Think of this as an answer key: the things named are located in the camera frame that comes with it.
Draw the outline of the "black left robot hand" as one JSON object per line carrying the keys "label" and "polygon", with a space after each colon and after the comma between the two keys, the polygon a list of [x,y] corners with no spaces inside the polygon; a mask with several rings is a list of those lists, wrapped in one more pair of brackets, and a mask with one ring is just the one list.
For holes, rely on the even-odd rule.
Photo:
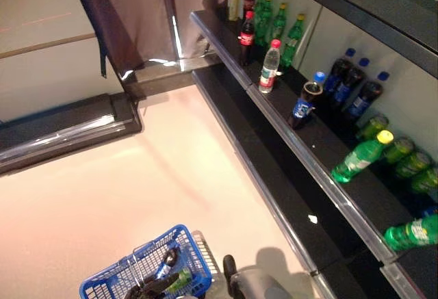
{"label": "black left robot hand", "polygon": [[164,278],[154,279],[152,276],[146,279],[145,284],[132,287],[125,299],[136,298],[164,298],[165,291],[179,278],[178,273],[170,274]]}

